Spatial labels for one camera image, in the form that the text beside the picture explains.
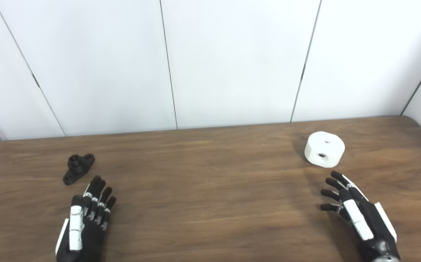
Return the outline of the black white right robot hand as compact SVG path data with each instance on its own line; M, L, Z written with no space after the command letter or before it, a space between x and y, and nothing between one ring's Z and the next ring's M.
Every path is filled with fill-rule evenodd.
M357 252L364 262L400 262L397 233L379 202L372 203L344 174L331 171L325 182L336 191L320 194L336 203L324 203L320 210L335 212L347 221L357 238Z

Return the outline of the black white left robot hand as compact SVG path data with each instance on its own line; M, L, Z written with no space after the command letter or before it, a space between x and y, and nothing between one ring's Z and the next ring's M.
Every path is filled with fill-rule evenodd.
M82 195L72 197L57 244L57 262L99 262L107 228L116 204L113 189L95 176Z

